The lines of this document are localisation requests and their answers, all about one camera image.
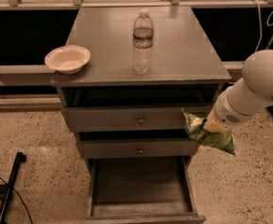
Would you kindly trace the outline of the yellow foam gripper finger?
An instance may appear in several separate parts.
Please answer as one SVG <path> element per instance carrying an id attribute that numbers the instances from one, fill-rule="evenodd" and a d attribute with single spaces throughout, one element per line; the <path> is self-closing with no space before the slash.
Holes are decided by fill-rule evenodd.
<path id="1" fill-rule="evenodd" d="M 210 133 L 224 133 L 227 131 L 225 124 L 214 113 L 208 115 L 203 124 L 203 129 Z"/>

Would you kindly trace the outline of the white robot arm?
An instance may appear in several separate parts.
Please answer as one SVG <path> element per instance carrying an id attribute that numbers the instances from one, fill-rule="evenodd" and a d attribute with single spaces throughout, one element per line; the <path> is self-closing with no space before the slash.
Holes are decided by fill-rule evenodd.
<path id="1" fill-rule="evenodd" d="M 256 51 L 241 68 L 241 78 L 217 98 L 203 128 L 222 132 L 226 125 L 240 125 L 254 113 L 273 105 L 273 49 Z"/>

